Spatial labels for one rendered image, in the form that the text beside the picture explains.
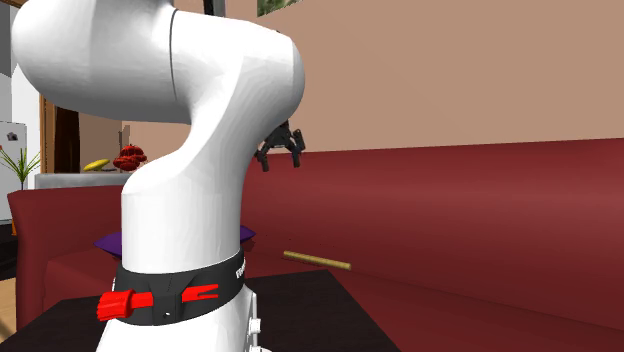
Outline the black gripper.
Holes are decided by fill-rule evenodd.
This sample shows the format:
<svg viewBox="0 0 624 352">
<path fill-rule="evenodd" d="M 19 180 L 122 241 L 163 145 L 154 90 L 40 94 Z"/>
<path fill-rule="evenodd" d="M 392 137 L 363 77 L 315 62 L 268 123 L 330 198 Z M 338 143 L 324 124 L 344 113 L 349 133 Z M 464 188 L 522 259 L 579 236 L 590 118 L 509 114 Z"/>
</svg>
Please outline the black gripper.
<svg viewBox="0 0 624 352">
<path fill-rule="evenodd" d="M 289 122 L 285 121 L 271 132 L 265 139 L 265 144 L 255 151 L 254 157 L 261 164 L 262 171 L 268 172 L 270 167 L 267 153 L 272 148 L 290 147 L 292 147 L 293 166 L 298 168 L 300 166 L 300 155 L 306 149 L 305 141 L 301 130 L 296 129 L 291 132 Z"/>
</svg>

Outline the olive yellow stick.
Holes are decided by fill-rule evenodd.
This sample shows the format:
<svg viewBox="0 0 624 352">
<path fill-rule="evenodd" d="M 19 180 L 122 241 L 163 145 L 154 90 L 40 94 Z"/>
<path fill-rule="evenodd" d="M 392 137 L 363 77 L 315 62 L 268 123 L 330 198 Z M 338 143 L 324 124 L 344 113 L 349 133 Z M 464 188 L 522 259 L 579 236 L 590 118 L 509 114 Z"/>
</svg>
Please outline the olive yellow stick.
<svg viewBox="0 0 624 352">
<path fill-rule="evenodd" d="M 283 256 L 288 259 L 299 260 L 306 263 L 316 264 L 320 266 L 338 268 L 342 270 L 350 271 L 352 269 L 352 264 L 348 262 L 337 261 L 333 259 L 293 252 L 293 251 L 284 251 Z"/>
</svg>

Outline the red round fruit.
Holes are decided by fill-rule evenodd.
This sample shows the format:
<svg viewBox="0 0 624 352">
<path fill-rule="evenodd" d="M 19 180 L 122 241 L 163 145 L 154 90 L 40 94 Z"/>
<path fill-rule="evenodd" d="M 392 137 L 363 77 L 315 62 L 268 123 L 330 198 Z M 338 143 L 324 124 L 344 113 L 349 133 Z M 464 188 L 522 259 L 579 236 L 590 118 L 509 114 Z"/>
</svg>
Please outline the red round fruit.
<svg viewBox="0 0 624 352">
<path fill-rule="evenodd" d="M 129 144 L 121 149 L 119 155 L 113 160 L 113 165 L 124 171 L 134 171 L 146 161 L 147 156 L 143 150 L 136 145 Z"/>
</svg>

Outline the purple cushion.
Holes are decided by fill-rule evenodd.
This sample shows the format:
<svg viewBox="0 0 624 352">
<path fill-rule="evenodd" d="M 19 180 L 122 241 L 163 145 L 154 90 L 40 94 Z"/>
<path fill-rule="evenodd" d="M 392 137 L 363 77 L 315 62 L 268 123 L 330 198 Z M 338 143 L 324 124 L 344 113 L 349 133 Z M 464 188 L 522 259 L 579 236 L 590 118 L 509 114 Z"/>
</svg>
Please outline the purple cushion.
<svg viewBox="0 0 624 352">
<path fill-rule="evenodd" d="M 246 226 L 240 226 L 240 242 L 244 243 L 247 240 L 253 238 L 255 236 L 255 232 L 249 229 Z M 111 254 L 113 257 L 117 259 L 122 258 L 122 232 L 114 232 L 108 235 L 103 236 L 102 238 L 96 240 L 94 245 Z"/>
</svg>

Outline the dark red sofa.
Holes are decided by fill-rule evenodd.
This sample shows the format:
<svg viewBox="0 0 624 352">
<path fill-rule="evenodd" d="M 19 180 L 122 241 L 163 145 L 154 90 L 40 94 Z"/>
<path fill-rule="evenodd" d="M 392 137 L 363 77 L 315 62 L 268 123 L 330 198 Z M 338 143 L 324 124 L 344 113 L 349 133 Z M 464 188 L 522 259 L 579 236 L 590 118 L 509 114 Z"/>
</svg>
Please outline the dark red sofa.
<svg viewBox="0 0 624 352">
<path fill-rule="evenodd" d="M 624 352 L 624 138 L 274 154 L 242 221 L 246 279 L 328 270 L 400 352 Z"/>
</svg>

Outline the grey counter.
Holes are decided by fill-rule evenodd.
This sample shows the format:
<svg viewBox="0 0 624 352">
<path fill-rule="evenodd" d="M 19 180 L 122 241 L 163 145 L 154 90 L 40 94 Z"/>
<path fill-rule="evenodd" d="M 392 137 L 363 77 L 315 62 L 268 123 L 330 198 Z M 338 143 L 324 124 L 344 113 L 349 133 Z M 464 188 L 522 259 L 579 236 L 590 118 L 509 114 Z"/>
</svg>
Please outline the grey counter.
<svg viewBox="0 0 624 352">
<path fill-rule="evenodd" d="M 40 173 L 34 177 L 36 189 L 124 185 L 130 173 Z"/>
</svg>

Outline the brown wooden door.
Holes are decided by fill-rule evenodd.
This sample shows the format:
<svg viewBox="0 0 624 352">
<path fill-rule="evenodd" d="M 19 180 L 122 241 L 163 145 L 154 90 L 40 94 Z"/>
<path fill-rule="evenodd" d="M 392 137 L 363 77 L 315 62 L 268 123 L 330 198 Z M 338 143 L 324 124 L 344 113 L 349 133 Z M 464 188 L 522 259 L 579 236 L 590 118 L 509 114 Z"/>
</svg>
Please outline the brown wooden door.
<svg viewBox="0 0 624 352">
<path fill-rule="evenodd" d="M 41 172 L 79 173 L 79 113 L 57 107 L 43 95 L 39 109 Z"/>
</svg>

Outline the green potted plant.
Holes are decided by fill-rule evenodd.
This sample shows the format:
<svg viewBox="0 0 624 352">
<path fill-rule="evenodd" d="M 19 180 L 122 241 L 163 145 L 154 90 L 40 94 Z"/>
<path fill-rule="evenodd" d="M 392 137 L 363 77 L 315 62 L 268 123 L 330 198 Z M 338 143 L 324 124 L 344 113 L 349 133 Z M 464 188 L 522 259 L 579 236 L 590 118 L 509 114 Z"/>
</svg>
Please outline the green potted plant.
<svg viewBox="0 0 624 352">
<path fill-rule="evenodd" d="M 29 174 L 40 165 L 41 153 L 37 152 L 32 159 L 27 158 L 27 148 L 19 150 L 19 157 L 13 160 L 9 154 L 0 146 L 0 165 L 13 171 L 20 181 L 20 188 L 24 189 L 24 184 Z"/>
</svg>

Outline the green wall picture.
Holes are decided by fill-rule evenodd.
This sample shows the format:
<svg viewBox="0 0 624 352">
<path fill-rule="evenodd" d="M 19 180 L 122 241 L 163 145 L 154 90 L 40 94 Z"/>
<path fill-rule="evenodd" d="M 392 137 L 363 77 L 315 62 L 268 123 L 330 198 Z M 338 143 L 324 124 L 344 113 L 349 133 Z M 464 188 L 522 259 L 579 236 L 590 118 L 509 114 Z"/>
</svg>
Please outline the green wall picture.
<svg viewBox="0 0 624 352">
<path fill-rule="evenodd" d="M 257 16 L 262 17 L 300 1 L 302 0 L 257 0 Z"/>
</svg>

